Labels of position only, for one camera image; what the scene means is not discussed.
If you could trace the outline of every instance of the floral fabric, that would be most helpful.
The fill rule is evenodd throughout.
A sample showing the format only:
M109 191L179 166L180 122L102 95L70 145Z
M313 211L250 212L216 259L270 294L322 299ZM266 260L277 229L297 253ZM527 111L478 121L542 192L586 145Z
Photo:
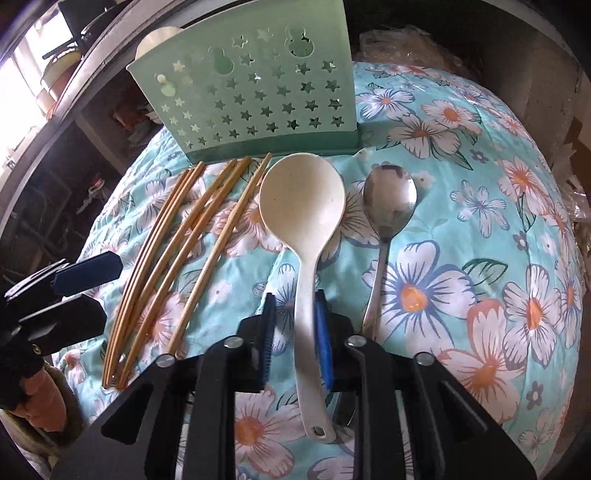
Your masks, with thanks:
M417 185L418 203L410 223L392 241L378 340L401 355L437 355L541 472L568 409L582 310L573 235L548 165L506 105L472 82L421 67L359 63L355 87L363 148L329 159L345 182L346 213L321 255L317 287L334 311L361 325L379 243L363 213L363 183L375 165L406 168ZM125 266L119 280L89 292L107 312L107 332L140 246L187 166L163 130L128 170L92 228L82 258L113 250ZM220 169L207 168L177 226ZM136 375L168 342L245 182L246 176L173 284ZM335 445L304 436L293 377L297 272L296 257L263 225L256 194L181 347L183 355L203 353L260 309L266 292L276 296L270 382L263 393L236 398L240 480L347 480L353 475L350 430L338 429ZM106 338L56 355L89 422L117 395L100 387ZM333 408L332 395L326 398ZM407 475L412 476L404 434ZM179 465L184 444L182 439Z

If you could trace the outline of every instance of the gourd-shaped cutout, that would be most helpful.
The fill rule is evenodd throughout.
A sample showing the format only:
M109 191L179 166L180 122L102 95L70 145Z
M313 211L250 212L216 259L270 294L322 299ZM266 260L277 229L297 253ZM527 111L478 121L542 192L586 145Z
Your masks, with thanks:
M289 27L290 39L287 48L291 54L298 58L308 57L314 51L314 43L306 37L306 31L300 27Z
M212 47L209 54L213 57L213 69L220 75L228 75L234 70L234 62L224 55L222 48Z

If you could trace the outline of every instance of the white flower print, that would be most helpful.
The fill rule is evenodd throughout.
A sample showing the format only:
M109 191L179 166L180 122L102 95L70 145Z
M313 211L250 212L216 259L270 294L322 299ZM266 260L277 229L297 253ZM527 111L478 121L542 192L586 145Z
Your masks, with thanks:
M511 380L523 369L508 370L503 355L506 324L501 302L484 299L467 314L472 351L452 349L439 355L439 361L497 423L513 418L521 399Z
M544 220L549 227L552 227L552 230L558 230L560 256L564 261L569 261L570 256L576 252L576 246L574 236L570 231L570 219L566 209L559 202L550 202Z
M236 200L230 200L222 206L222 210L214 217L212 233L219 236L222 233ZM259 210L259 193L250 201L244 213L238 220L230 240L226 245L226 255L229 257L241 257L250 250L261 246L268 252L280 252L283 244L269 231L262 221Z
M236 394L234 423L236 464L249 462L271 478L282 478L294 466L294 456L283 443L302 438L304 426L297 404L270 410L275 392Z
M554 411L550 412L550 410L545 408L540 412L538 421L535 423L535 432L526 430L519 435L519 444L532 462L537 460L540 447L548 443L548 440L552 437L554 432L553 422Z
M531 213L535 215L547 213L550 202L548 190L523 160L515 156L513 161L499 159L496 163L506 174L499 179L501 192L514 202L524 195Z
M320 268L334 262L343 239L356 247L377 248L379 239L363 209L364 181L354 181L347 189L345 212L335 233L320 255Z
M578 271L562 259L556 262L556 275L560 282L560 321L556 333L566 330L566 348L571 348L577 338L577 321L583 309L581 284Z
M232 285L225 280L220 280L209 287L207 297L210 304L223 303L230 293L232 293Z
M475 135L482 133L482 128L478 125L479 116L461 106L455 106L446 100L433 100L433 105L423 104L421 108L436 122L451 130L465 127Z
M418 173L411 173L410 176L413 178L414 184L417 187L422 187L427 190L433 186L433 182L435 181L435 177L425 170L421 170Z
M447 154L454 154L460 148L457 135L434 120L410 115L403 116L401 121L403 126L390 129L388 142L401 144L415 157L427 158L434 147Z
M414 95L401 90L376 88L373 93L355 95L355 100L365 104L360 111L364 120L371 120L381 112L385 112L390 120L397 120L404 115L410 115L411 111L403 103L413 102Z
M542 244L544 252L546 252L548 255L552 255L552 257L556 255L556 244L554 243L552 235L550 235L549 233L544 233L543 235L540 235L540 242Z
M522 365L531 347L534 362L547 367L556 345L554 327L560 302L560 292L550 288L548 271L541 265L528 265L525 291L509 282L503 288L503 300L512 325L503 340L506 360Z
M143 321L144 316L148 311L149 306L152 305L153 301L154 296L152 295L148 300L146 308L138 319L138 324ZM168 346L168 343L172 338L174 328L181 318L183 308L184 300L181 298L181 296L176 292L169 293L166 297L164 305L162 306L162 309L160 312L158 312L156 322L154 323L154 327L150 332L148 341L142 349L142 354L140 356L142 363L150 364ZM187 355L187 350L188 347L186 342L182 341L177 351L177 357L184 358Z
M277 324L273 336L273 355L281 355L287 349L294 333L294 306L296 305L297 272L290 264L283 264L277 276L271 277L262 294L261 307L267 293L275 296Z
M64 375L72 387L81 384L86 379L86 370L80 361L81 355L82 351L74 348L67 351L61 359L61 362L66 366Z
M429 240L407 245L399 251L396 263L388 264L376 341L384 343L402 327L405 335L414 332L421 338L423 350L453 347L441 314L465 319L476 296L464 271L450 264L438 266L438 260L439 245ZM363 274L368 286L373 284L376 264L373 261Z
M506 203L502 199L488 199L488 189L480 187L474 192L472 185L467 180L462 180L462 192L455 190L450 193L450 198L464 206L457 214L457 219L467 222L477 212L480 223L480 233L484 238L489 238L492 233L492 221L494 220L503 230L509 229L509 222L503 215L502 210Z

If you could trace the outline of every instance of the chopsticks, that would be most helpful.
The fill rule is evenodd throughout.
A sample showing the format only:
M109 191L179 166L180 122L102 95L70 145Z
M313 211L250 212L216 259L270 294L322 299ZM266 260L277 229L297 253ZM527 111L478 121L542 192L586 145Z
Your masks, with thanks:
M205 164L201 162L197 167L186 170L181 174L173 191L169 194L162 209L159 211L154 226L142 244L133 272L125 285L117 317L115 318L111 329L111 337L107 346L105 364L103 367L103 388L109 388L111 386L111 379L118 364L121 349L131 332L132 326L129 327L129 325L127 325L128 317L131 313L132 306L139 295L141 283L148 272L154 255L156 254L164 235L168 231L174 216L194 182L202 174L204 169Z
M146 340L148 331L149 331L150 327L152 326L156 315L160 312L160 310L162 308L164 300L168 294L168 289L172 285L178 272L182 268L185 260L189 256L190 251L193 249L195 243L199 239L199 236L203 233L203 231L205 230L205 228L206 228L207 224L209 223L209 221L211 220L211 218L217 213L217 209L220 207L220 205L222 204L222 202L224 201L226 196L230 193L230 191L234 188L234 185L236 184L236 182L238 182L238 179L240 178L242 173L246 170L246 168L250 162L251 162L251 159L249 157L246 157L246 158L241 159L238 162L238 164L234 167L233 172L230 174L228 179L225 181L224 185L215 193L215 196L213 197L212 201L209 203L209 205L207 206L207 208L203 212L199 221L195 224L195 227L191 231L191 234L189 235L189 237L185 240L184 245L182 246L181 250L177 254L172 265L170 265L162 283L160 284L160 286L156 292L154 300L152 301L152 304L150 305L150 308L148 309L148 312L145 315L144 321L143 321L142 325L140 326L139 332L136 335L135 340L131 346L131 349L129 351L129 355L125 359L125 365L123 367L123 370L121 372L121 376L120 376L119 382L118 382L119 389L123 389L127 385L127 379L129 377L129 373L131 372L131 369L133 368L135 359L137 358L141 348L143 347L143 344ZM194 213L194 211L195 211L195 209L192 210L191 215L190 215L191 223L194 221L194 218L196 217L197 213L199 212L197 210L197 213Z
M207 261L205 262L205 265L203 266L199 274L197 282L193 286L191 294L189 295L189 299L187 300L187 303L183 308L181 319L174 328L173 335L168 342L168 346L166 347L165 352L163 353L170 353L172 355L175 355L178 346L181 340L183 339L185 330L187 329L187 325L189 324L189 320L191 318L191 315L193 314L193 310L195 309L195 305L199 301L199 298L203 294L203 290L205 289L205 286L209 281L209 277L212 274L213 267L217 262L217 259L219 258L223 249L225 248L226 244L228 243L228 239L230 238L230 235L232 234L232 231L234 230L234 227L237 224L238 220L240 220L242 212L244 211L248 202L250 201L252 193L257 184L259 183L263 173L265 172L265 169L267 167L267 164L271 160L271 157L272 155L268 153L267 156L265 156L265 158L261 161L260 165L258 166L256 171L252 175L250 181L246 185L246 188L242 192L242 195L240 195L240 199L238 200L237 204L232 209L232 213L228 217L226 225L222 229L220 236L218 237L215 245L213 246L212 252L207 258Z

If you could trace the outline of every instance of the ladle handle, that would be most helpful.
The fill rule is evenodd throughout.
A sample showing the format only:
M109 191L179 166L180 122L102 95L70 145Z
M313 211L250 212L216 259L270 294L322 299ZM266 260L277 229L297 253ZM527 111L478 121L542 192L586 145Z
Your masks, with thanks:
M300 261L295 291L294 365L298 404L306 435L322 443L336 439L322 395L314 340L314 284L316 262Z
M371 288L368 308L365 310L361 333L369 339L375 340L376 324L378 323L379 299L382 293L382 282L386 272L388 261L389 242L381 241L379 244L378 266L375 269L374 286Z

